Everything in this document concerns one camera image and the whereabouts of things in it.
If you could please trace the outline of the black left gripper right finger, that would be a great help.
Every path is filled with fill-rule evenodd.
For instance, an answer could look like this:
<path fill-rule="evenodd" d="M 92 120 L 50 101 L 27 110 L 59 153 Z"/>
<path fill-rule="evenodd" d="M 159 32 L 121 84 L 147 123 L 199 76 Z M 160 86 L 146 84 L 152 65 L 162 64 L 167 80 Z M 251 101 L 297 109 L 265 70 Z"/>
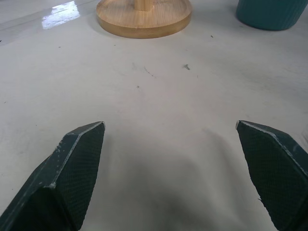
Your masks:
<path fill-rule="evenodd" d="M 249 175 L 278 231 L 308 231 L 308 153 L 287 133 L 236 123 Z"/>

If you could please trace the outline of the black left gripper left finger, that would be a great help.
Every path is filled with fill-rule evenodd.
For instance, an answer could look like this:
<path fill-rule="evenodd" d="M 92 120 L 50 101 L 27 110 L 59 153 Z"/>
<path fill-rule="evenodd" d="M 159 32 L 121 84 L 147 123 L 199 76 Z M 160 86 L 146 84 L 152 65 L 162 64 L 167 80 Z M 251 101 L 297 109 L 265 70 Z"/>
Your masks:
<path fill-rule="evenodd" d="M 65 134 L 0 216 L 0 231 L 79 231 L 96 183 L 102 121 Z"/>

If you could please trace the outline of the teal ribbed cup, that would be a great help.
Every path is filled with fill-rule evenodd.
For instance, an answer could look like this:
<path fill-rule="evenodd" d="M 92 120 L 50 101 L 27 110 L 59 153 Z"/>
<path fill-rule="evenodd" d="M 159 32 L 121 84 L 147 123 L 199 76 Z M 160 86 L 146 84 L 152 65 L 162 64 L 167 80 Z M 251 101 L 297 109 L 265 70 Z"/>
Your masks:
<path fill-rule="evenodd" d="M 282 31 L 294 26 L 308 0 L 239 0 L 237 19 L 254 28 Z"/>

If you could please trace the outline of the round wooden stand base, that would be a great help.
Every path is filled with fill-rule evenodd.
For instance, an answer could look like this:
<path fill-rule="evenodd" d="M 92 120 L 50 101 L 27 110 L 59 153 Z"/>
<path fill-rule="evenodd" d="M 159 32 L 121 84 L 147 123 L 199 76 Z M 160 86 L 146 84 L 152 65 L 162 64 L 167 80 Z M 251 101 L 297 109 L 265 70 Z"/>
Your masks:
<path fill-rule="evenodd" d="M 152 39 L 183 30 L 191 20 L 192 5 L 189 0 L 101 0 L 96 15 L 111 34 Z"/>

